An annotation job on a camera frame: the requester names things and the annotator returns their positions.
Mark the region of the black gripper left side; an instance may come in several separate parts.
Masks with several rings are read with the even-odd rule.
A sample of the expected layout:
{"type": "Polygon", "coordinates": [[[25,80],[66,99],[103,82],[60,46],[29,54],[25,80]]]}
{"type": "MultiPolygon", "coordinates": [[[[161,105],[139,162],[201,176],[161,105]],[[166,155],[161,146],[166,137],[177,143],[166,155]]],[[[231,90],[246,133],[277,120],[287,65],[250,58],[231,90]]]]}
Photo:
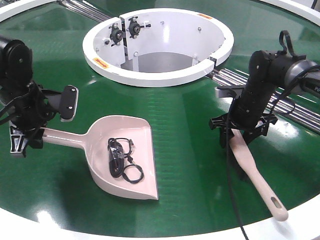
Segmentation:
{"type": "Polygon", "coordinates": [[[60,113],[61,122],[71,122],[77,111],[79,90],[73,85],[63,92],[43,88],[31,80],[19,86],[2,79],[0,81],[0,124],[9,123],[10,154],[25,158],[26,148],[42,148],[41,130],[60,113]]]}

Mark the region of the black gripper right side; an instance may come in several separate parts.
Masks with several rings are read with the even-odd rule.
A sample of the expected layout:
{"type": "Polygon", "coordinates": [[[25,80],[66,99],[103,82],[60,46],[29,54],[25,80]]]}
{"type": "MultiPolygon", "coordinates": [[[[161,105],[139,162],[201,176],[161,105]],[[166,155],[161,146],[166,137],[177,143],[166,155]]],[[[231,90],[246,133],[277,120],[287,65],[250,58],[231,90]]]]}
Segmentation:
{"type": "Polygon", "coordinates": [[[243,130],[247,145],[259,136],[266,136],[269,124],[275,124],[277,117],[264,113],[275,86],[271,83],[247,83],[239,98],[233,98],[228,113],[209,120],[210,129],[219,128],[219,144],[222,148],[234,137],[232,129],[243,130]]]}

